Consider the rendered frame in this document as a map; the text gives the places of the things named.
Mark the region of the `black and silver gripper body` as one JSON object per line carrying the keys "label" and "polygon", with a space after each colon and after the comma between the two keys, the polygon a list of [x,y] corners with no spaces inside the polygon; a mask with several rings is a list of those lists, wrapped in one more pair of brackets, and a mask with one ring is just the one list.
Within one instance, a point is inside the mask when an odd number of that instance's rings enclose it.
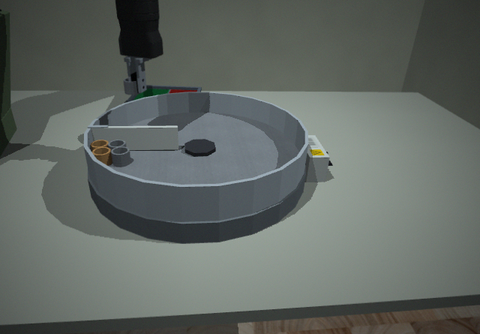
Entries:
{"label": "black and silver gripper body", "polygon": [[158,0],[115,0],[120,54],[154,59],[163,55]]}

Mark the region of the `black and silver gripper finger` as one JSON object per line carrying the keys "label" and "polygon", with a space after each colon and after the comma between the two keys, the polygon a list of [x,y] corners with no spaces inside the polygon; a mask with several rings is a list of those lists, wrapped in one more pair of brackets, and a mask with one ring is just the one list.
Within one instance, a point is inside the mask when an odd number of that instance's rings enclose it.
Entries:
{"label": "black and silver gripper finger", "polygon": [[148,58],[138,57],[135,59],[136,63],[136,86],[137,93],[142,93],[147,90],[146,88],[146,72],[145,72],[145,63],[148,61]]}
{"label": "black and silver gripper finger", "polygon": [[136,63],[135,63],[134,56],[127,56],[124,57],[124,61],[127,62],[127,75],[128,75],[128,82],[135,82],[136,81]]}

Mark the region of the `dark grey metal sleeve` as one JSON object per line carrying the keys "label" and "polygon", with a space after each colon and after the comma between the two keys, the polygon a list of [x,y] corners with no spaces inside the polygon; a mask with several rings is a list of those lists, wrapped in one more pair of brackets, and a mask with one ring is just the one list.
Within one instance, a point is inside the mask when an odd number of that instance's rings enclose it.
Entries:
{"label": "dark grey metal sleeve", "polygon": [[[123,145],[122,145],[122,144],[123,144]],[[114,149],[114,148],[116,148],[116,147],[120,147],[120,146],[126,147],[126,142],[123,141],[123,140],[113,140],[113,141],[110,141],[110,142],[108,143],[108,148],[110,148],[111,151],[112,151],[112,149]]]}
{"label": "dark grey metal sleeve", "polygon": [[126,167],[131,163],[131,155],[128,147],[120,146],[112,149],[112,163],[115,167]]}
{"label": "dark grey metal sleeve", "polygon": [[128,82],[128,78],[124,79],[124,93],[126,95],[138,95],[137,93],[137,82]]}

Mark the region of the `grey round turntable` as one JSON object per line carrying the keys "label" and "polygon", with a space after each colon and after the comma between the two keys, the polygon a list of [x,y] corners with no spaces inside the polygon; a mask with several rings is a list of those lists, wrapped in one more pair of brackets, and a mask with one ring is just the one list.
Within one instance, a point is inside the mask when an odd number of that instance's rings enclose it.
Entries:
{"label": "grey round turntable", "polygon": [[[126,167],[93,155],[123,140]],[[302,121],[272,103],[219,92],[140,98],[107,110],[84,133],[88,185],[99,212],[123,230],[181,244],[223,242],[278,223],[305,182],[333,166]]]}

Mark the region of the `red and green divided bin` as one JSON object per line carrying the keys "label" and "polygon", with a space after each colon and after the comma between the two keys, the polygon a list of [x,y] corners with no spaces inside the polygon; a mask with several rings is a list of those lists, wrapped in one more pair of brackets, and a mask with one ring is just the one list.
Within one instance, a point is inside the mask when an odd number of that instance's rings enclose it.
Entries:
{"label": "red and green divided bin", "polygon": [[[147,90],[138,94],[131,95],[128,101],[133,101],[139,98],[162,95],[166,93],[177,93],[177,92],[201,92],[202,87],[190,87],[190,86],[149,86],[146,85]],[[197,90],[198,89],[198,90]]]}

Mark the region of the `bronze bushing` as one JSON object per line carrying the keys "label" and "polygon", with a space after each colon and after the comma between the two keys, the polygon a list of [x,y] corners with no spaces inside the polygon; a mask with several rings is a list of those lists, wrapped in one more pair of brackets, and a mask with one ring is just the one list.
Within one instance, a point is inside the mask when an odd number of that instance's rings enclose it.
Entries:
{"label": "bronze bushing", "polygon": [[92,151],[96,159],[103,162],[107,166],[113,163],[111,150],[108,147],[99,147]]}
{"label": "bronze bushing", "polygon": [[94,149],[99,148],[99,147],[108,147],[108,141],[106,141],[106,140],[96,140],[96,141],[92,142],[90,145],[91,145],[91,151],[93,151]]}

